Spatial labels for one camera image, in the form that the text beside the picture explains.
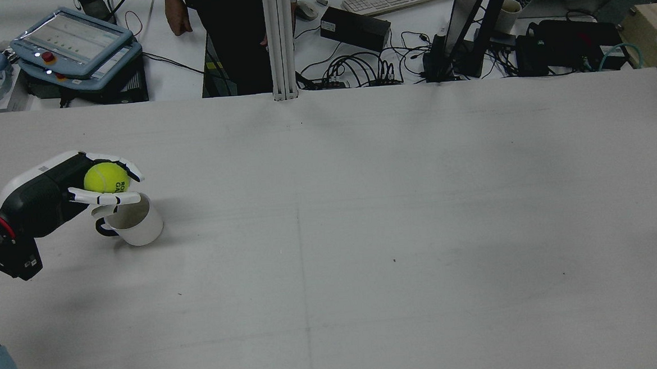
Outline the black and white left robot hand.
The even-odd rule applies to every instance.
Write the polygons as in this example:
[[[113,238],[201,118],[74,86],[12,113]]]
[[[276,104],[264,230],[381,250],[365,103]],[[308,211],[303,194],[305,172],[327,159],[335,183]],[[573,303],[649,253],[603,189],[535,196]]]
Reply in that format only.
[[[132,181],[145,179],[137,165],[125,158],[70,150],[15,176],[0,193],[0,218],[15,235],[41,238],[87,207],[100,206],[102,212],[113,212],[118,205],[138,203],[138,192],[98,193],[84,189],[87,171],[103,162],[117,163]]]

